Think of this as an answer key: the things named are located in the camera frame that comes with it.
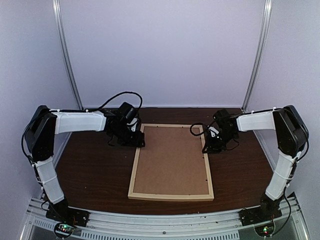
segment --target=white backdrop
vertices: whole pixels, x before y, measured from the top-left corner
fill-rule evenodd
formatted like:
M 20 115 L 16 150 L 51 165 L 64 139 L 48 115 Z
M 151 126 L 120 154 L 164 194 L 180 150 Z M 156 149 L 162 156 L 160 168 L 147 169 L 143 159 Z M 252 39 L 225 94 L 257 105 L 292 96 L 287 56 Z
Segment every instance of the white backdrop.
M 137 91 L 145 107 L 240 107 L 263 0 L 61 0 L 82 103 Z M 138 103 L 134 97 L 121 97 Z

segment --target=white arm segment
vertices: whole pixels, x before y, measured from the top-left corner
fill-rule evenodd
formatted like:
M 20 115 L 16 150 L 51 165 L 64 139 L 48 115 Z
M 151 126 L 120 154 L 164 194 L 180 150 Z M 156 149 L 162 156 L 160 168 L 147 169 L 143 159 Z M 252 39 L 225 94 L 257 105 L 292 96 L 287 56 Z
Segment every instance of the white arm segment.
M 265 191 L 265 194 L 273 201 L 282 196 L 287 180 L 289 180 L 293 164 L 300 155 L 301 152 L 298 152 L 295 157 L 292 157 L 279 151 L 278 162 L 273 172 L 271 182 Z
M 55 134 L 79 131 L 103 131 L 106 117 L 101 112 L 53 112 L 57 116 Z M 45 161 L 35 163 L 40 181 L 49 201 L 57 204 L 65 198 L 52 156 Z
M 276 130 L 273 111 L 252 112 L 240 115 L 236 119 L 239 131 Z
M 103 131 L 106 125 L 106 117 L 102 112 L 53 112 L 57 116 L 55 134 Z
M 59 185 L 52 156 L 45 161 L 36 162 L 34 165 L 49 201 L 52 204 L 62 201 L 65 195 Z

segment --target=metal pole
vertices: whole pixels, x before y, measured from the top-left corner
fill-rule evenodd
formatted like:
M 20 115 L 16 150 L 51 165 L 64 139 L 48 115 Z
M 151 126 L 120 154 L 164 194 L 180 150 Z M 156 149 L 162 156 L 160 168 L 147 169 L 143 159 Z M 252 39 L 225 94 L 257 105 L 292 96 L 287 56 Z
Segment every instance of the metal pole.
M 56 26 L 58 28 L 60 43 L 61 43 L 61 47 L 62 47 L 64 64 L 65 64 L 66 71 L 67 71 L 69 81 L 71 84 L 72 92 L 73 92 L 74 98 L 76 100 L 76 103 L 78 105 L 78 108 L 80 110 L 83 110 L 84 107 L 83 107 L 81 99 L 80 99 L 79 91 L 78 91 L 77 84 L 75 81 L 75 76 L 74 76 L 74 73 L 73 73 L 73 70 L 71 67 L 70 56 L 69 56 L 69 52 L 68 52 L 68 48 L 67 48 L 65 30 L 64 30 L 61 9 L 60 9 L 60 0 L 52 0 L 52 3 L 53 3 L 53 11 L 54 11 L 54 16 L 55 16 Z
M 249 86 L 247 88 L 244 102 L 241 108 L 244 113 L 248 110 L 247 108 L 249 105 L 249 101 L 255 86 L 257 76 L 258 76 L 259 67 L 261 64 L 261 59 L 262 59 L 263 51 L 264 51 L 266 40 L 267 40 L 268 30 L 269 30 L 271 9 L 272 9 L 272 0 L 265 0 L 258 48 L 255 55 L 255 60 L 253 64 Z

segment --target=dark wood surface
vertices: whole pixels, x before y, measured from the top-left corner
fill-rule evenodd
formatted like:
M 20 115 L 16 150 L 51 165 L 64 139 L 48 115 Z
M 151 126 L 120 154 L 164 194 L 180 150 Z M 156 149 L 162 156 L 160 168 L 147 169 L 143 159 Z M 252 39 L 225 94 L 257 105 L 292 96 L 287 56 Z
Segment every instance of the dark wood surface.
M 209 124 L 218 108 L 142 108 L 143 123 Z M 239 113 L 239 109 L 229 109 Z M 128 199 L 135 155 L 132 147 L 108 146 L 104 132 L 72 134 L 57 166 L 58 179 L 70 206 L 122 214 L 194 214 L 259 205 L 271 167 L 253 132 L 241 132 L 232 151 L 209 155 L 214 200 L 163 202 Z

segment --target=black bracket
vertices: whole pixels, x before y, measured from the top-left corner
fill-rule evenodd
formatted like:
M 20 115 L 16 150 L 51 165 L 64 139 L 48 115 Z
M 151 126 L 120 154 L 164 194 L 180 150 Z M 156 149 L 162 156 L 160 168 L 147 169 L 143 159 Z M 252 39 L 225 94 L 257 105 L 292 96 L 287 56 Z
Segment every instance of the black bracket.
M 259 224 L 266 221 L 271 221 L 272 217 L 270 215 L 262 214 L 261 207 L 254 207 L 250 209 L 242 209 L 239 212 L 240 220 L 242 226 L 252 225 L 252 224 Z M 273 218 L 279 218 L 282 216 L 281 210 L 277 209 L 273 212 Z
M 226 144 L 220 138 L 212 137 L 208 129 L 204 131 L 205 144 L 202 149 L 203 154 L 218 154 L 222 150 L 226 150 Z
M 45 105 L 35 111 L 24 136 L 33 162 L 47 160 L 54 154 L 56 119 Z
M 58 222 L 66 222 L 70 226 L 86 227 L 87 222 L 89 220 L 89 215 L 90 213 L 88 211 L 68 207 L 68 219 L 66 221 L 62 221 L 61 217 L 57 214 L 57 212 L 51 207 L 51 205 L 49 205 L 45 217 Z

